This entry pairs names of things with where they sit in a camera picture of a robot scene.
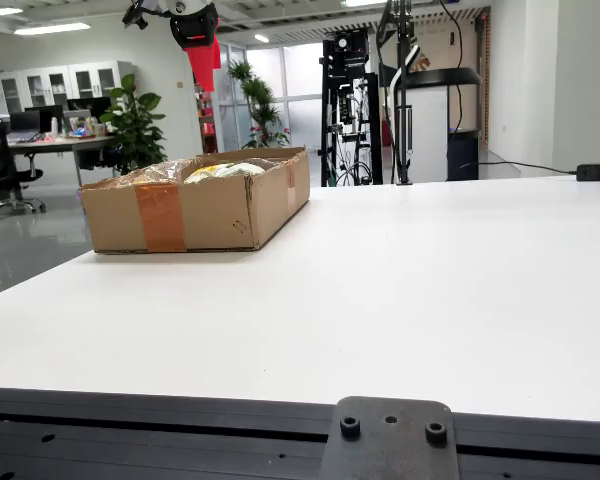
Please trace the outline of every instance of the white cabinet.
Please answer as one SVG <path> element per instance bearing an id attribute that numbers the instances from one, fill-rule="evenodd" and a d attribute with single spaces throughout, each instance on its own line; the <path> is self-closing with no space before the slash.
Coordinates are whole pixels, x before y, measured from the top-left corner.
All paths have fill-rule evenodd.
<path id="1" fill-rule="evenodd" d="M 126 62 L 100 62 L 70 65 L 71 86 L 76 98 L 108 97 L 125 75 L 133 73 Z"/>
<path id="2" fill-rule="evenodd" d="M 23 111 L 20 75 L 17 72 L 0 74 L 0 114 Z"/>
<path id="3" fill-rule="evenodd" d="M 0 115 L 22 112 L 27 107 L 66 107 L 72 98 L 108 97 L 130 73 L 133 65 L 116 61 L 1 73 Z"/>
<path id="4" fill-rule="evenodd" d="M 19 73 L 25 107 L 66 106 L 68 99 L 75 98 L 69 67 L 36 68 Z"/>

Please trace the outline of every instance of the ceiling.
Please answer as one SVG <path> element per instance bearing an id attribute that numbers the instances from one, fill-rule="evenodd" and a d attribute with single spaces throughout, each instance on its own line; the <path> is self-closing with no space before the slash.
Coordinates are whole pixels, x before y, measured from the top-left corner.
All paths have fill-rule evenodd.
<path id="1" fill-rule="evenodd" d="M 416 22 L 447 21 L 437 0 L 412 0 Z M 17 7 L 18 15 L 0 17 L 0 33 L 27 26 L 49 25 L 90 18 L 120 16 L 130 0 L 0 0 L 1 7 Z M 365 26 L 375 29 L 383 4 L 346 8 L 340 0 L 215 0 L 220 27 L 218 38 L 241 45 L 262 45 L 254 38 L 265 35 L 271 43 L 321 40 L 332 31 Z M 475 18 L 491 0 L 459 0 L 448 8 L 456 18 Z"/>

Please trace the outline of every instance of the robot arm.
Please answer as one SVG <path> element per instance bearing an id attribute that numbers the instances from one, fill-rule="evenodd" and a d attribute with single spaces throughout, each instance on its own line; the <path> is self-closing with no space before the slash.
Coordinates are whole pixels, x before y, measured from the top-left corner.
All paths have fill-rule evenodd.
<path id="1" fill-rule="evenodd" d="M 169 18 L 171 33 L 183 49 L 212 45 L 218 26 L 218 12 L 212 0 L 131 0 L 122 22 L 125 27 L 137 25 L 140 30 L 149 26 L 144 14 Z"/>

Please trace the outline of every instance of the window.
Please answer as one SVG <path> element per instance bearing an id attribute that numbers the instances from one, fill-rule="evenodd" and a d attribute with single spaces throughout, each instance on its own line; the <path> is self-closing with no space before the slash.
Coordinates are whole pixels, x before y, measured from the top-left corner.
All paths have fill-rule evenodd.
<path id="1" fill-rule="evenodd" d="M 272 130 L 282 132 L 290 128 L 291 145 L 309 149 L 312 185 L 319 185 L 320 161 L 316 152 L 320 147 L 322 66 L 319 59 L 322 44 L 269 47 L 246 52 L 232 45 L 220 45 L 222 70 L 216 71 L 218 102 L 214 102 L 214 108 L 218 109 L 216 115 L 220 117 L 220 122 L 216 122 L 218 138 L 222 140 L 220 151 L 241 148 L 249 141 L 250 129 L 255 126 L 240 85 L 227 73 L 230 62 L 244 61 L 245 56 L 255 74 L 269 84 L 275 96 L 280 124 Z"/>
<path id="2" fill-rule="evenodd" d="M 267 48 L 264 50 L 249 50 L 247 60 L 253 65 L 255 74 L 263 79 L 273 90 L 275 97 L 282 97 L 282 63 L 280 62 L 280 48 Z"/>
<path id="3" fill-rule="evenodd" d="M 322 93 L 322 44 L 282 47 L 284 53 L 287 95 L 312 95 Z"/>

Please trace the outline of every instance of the screw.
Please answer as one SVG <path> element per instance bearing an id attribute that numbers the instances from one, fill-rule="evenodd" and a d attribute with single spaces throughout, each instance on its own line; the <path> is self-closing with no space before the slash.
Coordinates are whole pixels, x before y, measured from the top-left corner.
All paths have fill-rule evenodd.
<path id="1" fill-rule="evenodd" d="M 429 423 L 424 427 L 427 442 L 434 447 L 444 447 L 447 444 L 447 429 L 441 423 Z"/>
<path id="2" fill-rule="evenodd" d="M 342 417 L 340 420 L 342 436 L 355 438 L 360 436 L 360 420 L 355 417 Z"/>

